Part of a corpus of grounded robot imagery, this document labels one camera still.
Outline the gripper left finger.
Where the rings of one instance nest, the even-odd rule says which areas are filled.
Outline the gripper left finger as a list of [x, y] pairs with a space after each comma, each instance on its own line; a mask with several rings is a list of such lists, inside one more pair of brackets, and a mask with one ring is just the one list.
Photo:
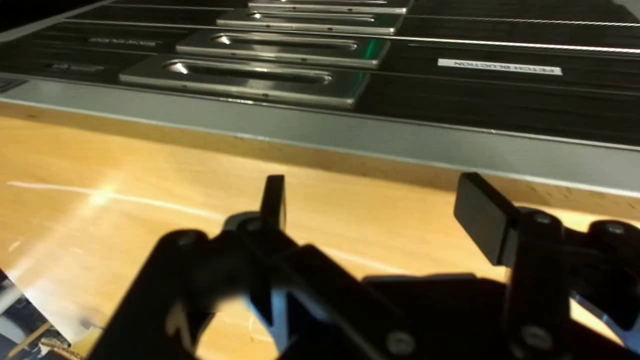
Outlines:
[[420, 360], [407, 316], [311, 244], [288, 235], [285, 177], [266, 178], [258, 212], [215, 237], [194, 229], [158, 240], [87, 360], [199, 360], [219, 304], [249, 301], [275, 360]]

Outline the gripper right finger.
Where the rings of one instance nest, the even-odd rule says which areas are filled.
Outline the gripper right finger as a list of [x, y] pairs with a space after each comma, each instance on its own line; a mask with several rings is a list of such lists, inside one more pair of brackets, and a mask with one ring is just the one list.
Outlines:
[[459, 176], [454, 217], [508, 269], [502, 328], [513, 360], [640, 360], [640, 227], [587, 230], [518, 207], [476, 172]]

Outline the black tool cabinet, wooden top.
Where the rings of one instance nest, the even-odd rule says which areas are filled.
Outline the black tool cabinet, wooden top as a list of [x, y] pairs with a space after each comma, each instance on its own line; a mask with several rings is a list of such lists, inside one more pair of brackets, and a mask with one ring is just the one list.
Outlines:
[[[0, 43], [114, 0], [0, 0]], [[455, 219], [479, 173], [574, 230], [640, 227], [640, 148], [0, 73], [0, 268], [91, 346], [165, 233], [210, 236], [285, 176], [285, 232], [356, 278], [475, 273]]]

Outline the black drawer with white label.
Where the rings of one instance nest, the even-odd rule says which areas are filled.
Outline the black drawer with white label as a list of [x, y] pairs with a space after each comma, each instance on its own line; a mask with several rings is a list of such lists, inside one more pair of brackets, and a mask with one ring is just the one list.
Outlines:
[[[125, 25], [121, 23], [62, 22], [22, 38], [0, 43], [0, 74], [61, 78], [78, 82], [114, 82], [117, 73], [137, 60], [156, 55], [179, 55], [195, 59], [233, 59], [185, 55], [176, 44], [198, 31], [243, 31], [235, 29], [188, 29], [179, 27]], [[347, 35], [344, 37], [375, 38]], [[576, 51], [553, 48], [505, 47], [459, 43], [385, 39], [390, 48], [377, 69], [277, 64], [343, 69], [395, 76], [473, 80], [521, 87], [546, 87], [572, 91], [603, 92], [640, 97], [640, 55], [614, 52]], [[562, 68], [563, 76], [512, 71], [493, 71], [438, 66], [438, 59], [538, 65]]]

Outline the white label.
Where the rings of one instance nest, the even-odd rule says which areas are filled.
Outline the white label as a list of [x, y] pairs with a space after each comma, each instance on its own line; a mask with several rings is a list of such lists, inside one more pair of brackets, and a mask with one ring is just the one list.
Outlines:
[[488, 61], [439, 58], [437, 65], [442, 68], [481, 69], [486, 71], [563, 76], [563, 69], [560, 67], [542, 66], [538, 64], [496, 63]]

